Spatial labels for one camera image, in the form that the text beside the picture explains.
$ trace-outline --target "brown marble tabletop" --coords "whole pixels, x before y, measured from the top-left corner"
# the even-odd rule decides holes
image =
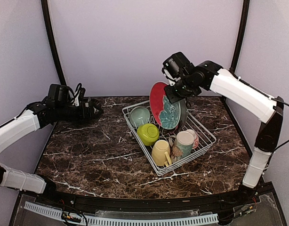
[[[157,176],[131,134],[122,108],[148,97],[98,97],[104,114],[87,123],[59,122],[36,173],[57,190],[108,198],[165,199],[236,190],[249,155],[219,97],[192,97],[188,110],[216,138],[201,157]]]

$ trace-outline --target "dish rack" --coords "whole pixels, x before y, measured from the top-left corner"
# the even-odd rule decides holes
[[[138,106],[144,106],[146,107],[150,113],[151,113],[151,117],[150,117],[150,122],[154,124],[155,126],[157,126],[157,128],[159,129],[159,140],[167,140],[169,141],[169,136],[171,135],[177,135],[178,132],[183,131],[183,130],[187,130],[187,129],[193,129],[199,136],[199,145],[197,148],[192,149],[191,154],[188,155],[187,157],[180,159],[179,161],[169,165],[169,166],[164,166],[164,167],[160,167],[157,166],[156,163],[154,162],[151,153],[152,153],[152,149],[153,146],[145,146],[143,144],[143,142],[141,141],[141,139],[139,138],[136,130],[137,128],[135,126],[133,126],[130,123],[129,117],[130,117],[130,113],[132,111],[133,108],[138,107]],[[162,176],[170,171],[173,171],[175,169],[177,169],[178,167],[182,166],[183,164],[186,164],[196,158],[198,158],[201,155],[204,155],[207,150],[216,142],[216,137],[214,135],[211,134],[211,132],[209,132],[197,119],[195,119],[194,116],[192,116],[192,114],[190,113],[190,111],[187,111],[187,120],[185,125],[178,130],[166,130],[164,128],[162,128],[154,119],[154,117],[152,116],[152,112],[151,112],[151,108],[150,108],[150,101],[144,101],[141,102],[139,104],[135,104],[135,105],[131,105],[128,107],[124,107],[122,109],[122,112],[124,114],[124,118],[127,122],[127,125],[129,126],[132,134],[134,135],[134,137],[136,138],[136,140],[138,141],[140,147],[142,148],[144,154],[146,155],[148,161],[150,162],[150,164],[152,165],[153,169],[155,170],[156,174],[158,176]]]

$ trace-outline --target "mug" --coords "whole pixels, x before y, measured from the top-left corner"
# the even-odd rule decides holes
[[[187,132],[181,131],[177,136],[172,135],[169,137],[169,144],[172,147],[171,160],[172,162],[177,162],[182,158],[185,158],[191,153],[193,148],[195,138],[194,136]]]
[[[166,140],[158,140],[152,150],[152,158],[157,166],[169,166],[172,164],[170,158],[171,149]]]
[[[191,133],[193,135],[194,139],[195,139],[195,141],[193,143],[193,149],[198,147],[198,145],[199,145],[199,136],[198,136],[198,134],[195,131],[193,131],[192,129],[187,129],[186,131]]]

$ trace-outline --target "wall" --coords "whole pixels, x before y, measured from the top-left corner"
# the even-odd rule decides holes
[[[49,1],[68,84],[90,96],[148,95],[162,63],[182,51],[195,65],[229,67],[242,1]]]
[[[251,1],[248,25],[236,71],[245,81],[289,103],[289,0]],[[253,147],[260,123],[229,103]],[[289,139],[289,108],[285,107],[280,143]],[[289,144],[272,158],[265,175],[272,181],[289,225]]]
[[[40,1],[0,0],[0,125],[31,102],[42,100],[58,83]],[[0,155],[0,162],[33,172],[51,132],[30,134]],[[18,192],[0,188],[0,226],[9,223]]]

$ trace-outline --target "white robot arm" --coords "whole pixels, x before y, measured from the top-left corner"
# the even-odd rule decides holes
[[[181,52],[173,54],[163,63],[162,72],[170,82],[165,91],[171,103],[197,96],[201,93],[201,87],[231,99],[261,121],[255,149],[242,182],[242,186],[255,188],[278,143],[283,99],[275,99],[258,90],[214,62],[205,61],[194,66]]]
[[[78,85],[75,93],[68,86],[52,84],[42,102],[29,104],[23,112],[0,126],[0,154],[24,136],[56,121],[75,121],[99,118],[103,113],[100,103],[84,98],[85,89]],[[0,186],[41,194],[49,180],[0,163]]]

